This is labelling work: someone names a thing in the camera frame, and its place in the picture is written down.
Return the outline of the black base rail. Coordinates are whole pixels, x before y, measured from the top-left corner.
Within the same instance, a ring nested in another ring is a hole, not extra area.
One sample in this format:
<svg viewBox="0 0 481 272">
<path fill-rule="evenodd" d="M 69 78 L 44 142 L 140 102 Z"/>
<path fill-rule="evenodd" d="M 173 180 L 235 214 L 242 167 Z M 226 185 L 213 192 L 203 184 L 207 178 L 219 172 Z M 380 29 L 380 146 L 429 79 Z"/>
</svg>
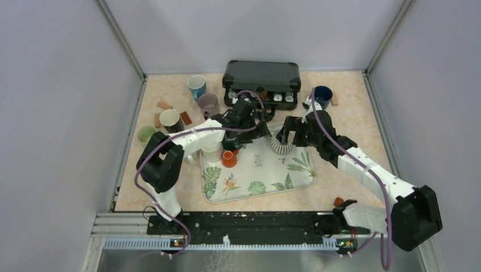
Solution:
<svg viewBox="0 0 481 272">
<path fill-rule="evenodd" d="M 174 237 L 171 245 L 179 247 L 231 246 L 327 246 L 356 248 L 357 235 L 370 231 L 349 227 L 332 212 L 259 211 L 259 212 L 181 212 L 168 222 L 160 215 L 149 217 L 148 235 Z"/>
</svg>

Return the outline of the dark blue mug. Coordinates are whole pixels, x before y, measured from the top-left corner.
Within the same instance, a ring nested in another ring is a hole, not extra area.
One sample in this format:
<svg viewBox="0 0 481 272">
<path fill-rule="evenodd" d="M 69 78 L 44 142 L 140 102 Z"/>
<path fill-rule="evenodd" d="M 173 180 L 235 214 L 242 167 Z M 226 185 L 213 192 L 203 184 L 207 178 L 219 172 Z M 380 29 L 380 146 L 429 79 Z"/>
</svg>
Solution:
<svg viewBox="0 0 481 272">
<path fill-rule="evenodd" d="M 313 91 L 315 101 L 321 105 L 322 109 L 326 110 L 333 98 L 333 91 L 327 86 L 316 86 Z"/>
</svg>

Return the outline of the small red-brown block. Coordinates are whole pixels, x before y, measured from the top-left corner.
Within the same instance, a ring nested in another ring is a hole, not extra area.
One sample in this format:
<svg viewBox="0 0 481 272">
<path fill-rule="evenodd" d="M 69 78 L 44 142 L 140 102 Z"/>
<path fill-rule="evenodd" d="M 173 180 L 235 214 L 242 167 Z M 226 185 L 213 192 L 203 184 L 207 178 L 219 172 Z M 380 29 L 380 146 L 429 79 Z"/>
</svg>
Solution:
<svg viewBox="0 0 481 272">
<path fill-rule="evenodd" d="M 340 197 L 336 197 L 334 200 L 334 206 L 339 207 L 344 203 L 344 200 Z"/>
</svg>

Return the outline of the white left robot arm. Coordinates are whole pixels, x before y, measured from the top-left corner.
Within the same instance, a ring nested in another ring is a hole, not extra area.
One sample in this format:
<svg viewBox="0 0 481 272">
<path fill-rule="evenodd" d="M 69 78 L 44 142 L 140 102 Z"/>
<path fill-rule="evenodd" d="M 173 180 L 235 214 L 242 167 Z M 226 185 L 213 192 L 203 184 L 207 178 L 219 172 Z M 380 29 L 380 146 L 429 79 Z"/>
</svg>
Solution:
<svg viewBox="0 0 481 272">
<path fill-rule="evenodd" d="M 160 226 L 168 234 L 182 227 L 182 210 L 174 185 L 186 156 L 213 144 L 233 140 L 242 145 L 269 135 L 267 123 L 275 115 L 274 107 L 259 109 L 251 102 L 237 101 L 231 109 L 218 113 L 202 124 L 178 133 L 154 133 L 136 164 L 134 183 L 154 202 L 162 217 Z"/>
</svg>

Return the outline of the floral white serving tray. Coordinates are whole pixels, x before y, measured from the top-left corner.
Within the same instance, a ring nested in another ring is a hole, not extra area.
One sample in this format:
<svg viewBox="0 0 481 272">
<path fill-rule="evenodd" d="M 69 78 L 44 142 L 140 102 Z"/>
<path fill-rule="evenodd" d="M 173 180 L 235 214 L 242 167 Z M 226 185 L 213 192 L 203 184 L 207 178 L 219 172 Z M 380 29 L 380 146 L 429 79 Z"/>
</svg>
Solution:
<svg viewBox="0 0 481 272">
<path fill-rule="evenodd" d="M 214 161 L 211 152 L 200 152 L 202 192 L 211 203 L 235 201 L 305 188 L 317 179 L 306 147 L 279 145 L 275 135 L 281 123 L 269 124 L 272 137 L 243 144 L 237 163 L 228 168 Z"/>
</svg>

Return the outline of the light green mug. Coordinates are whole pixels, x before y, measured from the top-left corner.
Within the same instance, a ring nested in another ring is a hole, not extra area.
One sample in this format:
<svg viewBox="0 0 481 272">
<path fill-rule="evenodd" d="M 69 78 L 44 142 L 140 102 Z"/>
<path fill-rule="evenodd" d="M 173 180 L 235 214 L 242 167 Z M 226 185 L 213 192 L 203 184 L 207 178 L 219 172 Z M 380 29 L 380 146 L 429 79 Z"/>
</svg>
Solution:
<svg viewBox="0 0 481 272">
<path fill-rule="evenodd" d="M 150 138 L 157 132 L 157 128 L 154 126 L 144 126 L 137 132 L 137 140 L 140 143 L 148 143 Z"/>
</svg>

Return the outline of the wooden block right rear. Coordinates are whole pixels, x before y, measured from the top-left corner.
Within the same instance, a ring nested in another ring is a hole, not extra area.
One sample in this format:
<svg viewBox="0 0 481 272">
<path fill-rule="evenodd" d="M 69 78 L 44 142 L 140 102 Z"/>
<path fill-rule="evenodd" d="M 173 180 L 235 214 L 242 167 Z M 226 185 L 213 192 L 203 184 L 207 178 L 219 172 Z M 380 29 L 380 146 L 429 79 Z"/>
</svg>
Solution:
<svg viewBox="0 0 481 272">
<path fill-rule="evenodd" d="M 339 100 L 337 98 L 337 94 L 335 92 L 332 93 L 331 104 L 336 107 L 339 105 Z"/>
</svg>

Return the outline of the wooden block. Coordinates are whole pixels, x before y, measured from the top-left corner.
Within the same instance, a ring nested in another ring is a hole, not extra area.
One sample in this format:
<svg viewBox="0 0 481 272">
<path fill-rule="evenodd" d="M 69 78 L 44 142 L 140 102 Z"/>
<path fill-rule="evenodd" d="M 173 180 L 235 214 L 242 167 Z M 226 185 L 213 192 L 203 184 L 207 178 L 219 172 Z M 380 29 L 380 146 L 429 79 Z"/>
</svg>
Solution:
<svg viewBox="0 0 481 272">
<path fill-rule="evenodd" d="M 191 120 L 189 114 L 186 111 L 181 112 L 180 116 L 181 116 L 181 118 L 182 118 L 182 120 L 183 120 L 183 122 L 186 126 L 189 126 L 189 125 L 192 124 L 192 120 Z"/>
<path fill-rule="evenodd" d="M 331 104 L 336 107 L 339 105 L 339 100 L 337 98 L 337 94 L 335 92 L 332 93 Z"/>
<path fill-rule="evenodd" d="M 172 109 L 173 106 L 170 105 L 169 103 L 166 103 L 164 101 L 158 101 L 157 102 L 157 107 L 162 108 L 164 110 Z"/>
</svg>

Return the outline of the grey striped ribbed cup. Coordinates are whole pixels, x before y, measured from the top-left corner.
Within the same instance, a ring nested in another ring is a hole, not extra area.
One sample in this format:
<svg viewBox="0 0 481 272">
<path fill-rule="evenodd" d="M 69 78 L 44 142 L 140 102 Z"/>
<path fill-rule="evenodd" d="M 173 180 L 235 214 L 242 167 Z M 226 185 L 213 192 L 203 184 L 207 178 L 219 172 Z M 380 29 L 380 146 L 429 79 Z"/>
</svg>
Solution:
<svg viewBox="0 0 481 272">
<path fill-rule="evenodd" d="M 270 147 L 271 147 L 272 151 L 277 155 L 287 155 L 292 151 L 292 149 L 294 147 L 293 144 L 292 144 L 294 134 L 289 133 L 287 144 L 282 144 L 281 141 L 276 138 L 276 136 L 279 132 L 280 132 L 280 130 L 275 130 L 272 133 L 272 137 L 271 137 L 271 140 L 270 140 Z"/>
</svg>

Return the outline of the lilac purple mug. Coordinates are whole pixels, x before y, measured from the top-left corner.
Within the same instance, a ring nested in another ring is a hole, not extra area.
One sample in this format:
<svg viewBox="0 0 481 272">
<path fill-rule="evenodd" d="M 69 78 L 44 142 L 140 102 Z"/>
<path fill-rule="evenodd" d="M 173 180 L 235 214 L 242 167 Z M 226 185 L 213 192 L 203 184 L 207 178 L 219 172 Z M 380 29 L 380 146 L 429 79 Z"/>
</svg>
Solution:
<svg viewBox="0 0 481 272">
<path fill-rule="evenodd" d="M 218 97 L 213 93 L 205 93 L 201 95 L 197 101 L 200 112 L 205 120 L 220 113 L 220 105 Z"/>
</svg>

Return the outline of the white ribbed mug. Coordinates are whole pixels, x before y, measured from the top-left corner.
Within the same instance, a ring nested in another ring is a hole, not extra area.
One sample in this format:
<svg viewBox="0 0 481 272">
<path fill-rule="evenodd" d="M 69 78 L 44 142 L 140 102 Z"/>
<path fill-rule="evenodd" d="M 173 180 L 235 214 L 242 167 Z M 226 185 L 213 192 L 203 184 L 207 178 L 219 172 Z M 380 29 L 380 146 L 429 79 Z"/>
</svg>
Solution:
<svg viewBox="0 0 481 272">
<path fill-rule="evenodd" d="M 210 144 L 201 149 L 201 154 L 206 161 L 216 163 L 222 158 L 223 145 L 221 142 Z"/>
</svg>

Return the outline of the light blue dotted mug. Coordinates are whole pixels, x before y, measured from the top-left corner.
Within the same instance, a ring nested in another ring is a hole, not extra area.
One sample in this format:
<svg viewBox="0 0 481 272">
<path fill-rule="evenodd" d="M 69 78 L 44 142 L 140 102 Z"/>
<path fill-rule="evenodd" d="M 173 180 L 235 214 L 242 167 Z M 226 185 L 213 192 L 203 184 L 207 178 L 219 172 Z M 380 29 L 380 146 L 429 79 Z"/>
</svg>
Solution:
<svg viewBox="0 0 481 272">
<path fill-rule="evenodd" d="M 187 86 L 193 96 L 195 102 L 207 93 L 206 79 L 202 75 L 193 75 L 188 78 Z"/>
</svg>

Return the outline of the wooden block left upper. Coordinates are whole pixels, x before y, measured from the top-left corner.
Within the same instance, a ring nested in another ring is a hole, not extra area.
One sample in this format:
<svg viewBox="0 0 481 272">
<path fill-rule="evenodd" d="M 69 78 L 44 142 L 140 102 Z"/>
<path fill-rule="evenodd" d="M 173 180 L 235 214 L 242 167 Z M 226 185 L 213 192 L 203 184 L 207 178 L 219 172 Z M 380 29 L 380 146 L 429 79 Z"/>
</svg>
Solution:
<svg viewBox="0 0 481 272">
<path fill-rule="evenodd" d="M 173 106 L 170 105 L 169 103 L 166 103 L 164 101 L 158 101 L 157 102 L 157 107 L 162 108 L 164 110 L 172 109 Z"/>
</svg>

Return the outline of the dark teal mug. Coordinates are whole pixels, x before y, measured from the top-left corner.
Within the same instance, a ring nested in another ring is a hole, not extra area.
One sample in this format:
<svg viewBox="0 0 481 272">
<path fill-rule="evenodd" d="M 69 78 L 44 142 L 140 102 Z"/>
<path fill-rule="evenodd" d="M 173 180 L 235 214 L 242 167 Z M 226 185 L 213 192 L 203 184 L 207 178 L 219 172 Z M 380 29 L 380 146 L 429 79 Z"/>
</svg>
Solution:
<svg viewBox="0 0 481 272">
<path fill-rule="evenodd" d="M 236 137 L 234 138 L 225 138 L 222 141 L 222 145 L 224 150 L 226 151 L 235 151 L 239 150 L 239 146 L 241 145 Z"/>
</svg>

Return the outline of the wooden block left lower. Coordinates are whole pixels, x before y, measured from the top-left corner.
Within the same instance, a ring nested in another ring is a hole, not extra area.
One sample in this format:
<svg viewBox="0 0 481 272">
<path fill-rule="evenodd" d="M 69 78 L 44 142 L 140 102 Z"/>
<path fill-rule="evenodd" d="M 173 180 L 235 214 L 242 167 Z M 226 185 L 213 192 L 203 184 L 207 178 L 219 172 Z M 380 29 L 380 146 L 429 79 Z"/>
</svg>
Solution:
<svg viewBox="0 0 481 272">
<path fill-rule="evenodd" d="M 181 118 L 182 118 L 182 120 L 183 120 L 183 122 L 186 126 L 189 126 L 189 125 L 192 124 L 192 120 L 191 120 L 189 114 L 186 111 L 181 112 L 180 116 L 181 116 Z"/>
</svg>

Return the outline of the black glossy mug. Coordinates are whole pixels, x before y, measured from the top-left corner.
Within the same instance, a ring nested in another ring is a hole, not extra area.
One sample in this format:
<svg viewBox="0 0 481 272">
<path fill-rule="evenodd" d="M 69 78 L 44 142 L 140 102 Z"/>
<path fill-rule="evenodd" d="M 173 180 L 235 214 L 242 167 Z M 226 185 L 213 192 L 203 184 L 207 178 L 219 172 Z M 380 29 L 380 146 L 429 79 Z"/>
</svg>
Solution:
<svg viewBox="0 0 481 272">
<path fill-rule="evenodd" d="M 180 113 L 175 109 L 166 109 L 159 116 L 159 122 L 168 133 L 178 133 L 184 130 Z"/>
</svg>

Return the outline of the dark green carrying case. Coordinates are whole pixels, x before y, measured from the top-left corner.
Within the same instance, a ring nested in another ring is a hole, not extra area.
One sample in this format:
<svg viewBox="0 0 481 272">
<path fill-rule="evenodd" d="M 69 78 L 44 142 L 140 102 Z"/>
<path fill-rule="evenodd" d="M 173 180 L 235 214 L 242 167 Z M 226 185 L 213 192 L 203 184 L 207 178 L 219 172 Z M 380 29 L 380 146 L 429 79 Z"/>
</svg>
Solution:
<svg viewBox="0 0 481 272">
<path fill-rule="evenodd" d="M 292 111 L 301 90 L 299 66 L 294 62 L 231 60 L 222 77 L 223 102 L 233 106 L 233 98 L 249 90 L 259 95 L 265 109 Z"/>
</svg>

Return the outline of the small orange cup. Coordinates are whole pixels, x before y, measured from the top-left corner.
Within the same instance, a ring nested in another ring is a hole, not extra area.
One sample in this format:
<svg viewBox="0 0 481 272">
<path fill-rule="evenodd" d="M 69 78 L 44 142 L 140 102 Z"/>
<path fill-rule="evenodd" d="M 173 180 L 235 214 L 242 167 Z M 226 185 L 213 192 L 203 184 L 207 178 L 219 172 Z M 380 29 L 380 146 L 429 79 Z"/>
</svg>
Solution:
<svg viewBox="0 0 481 272">
<path fill-rule="evenodd" d="M 238 154 L 238 150 L 234 150 L 234 151 L 226 150 L 226 151 L 224 151 L 224 153 L 222 154 L 222 157 L 221 157 L 222 165 L 226 168 L 235 167 L 237 162 L 238 162 L 237 154 Z"/>
</svg>

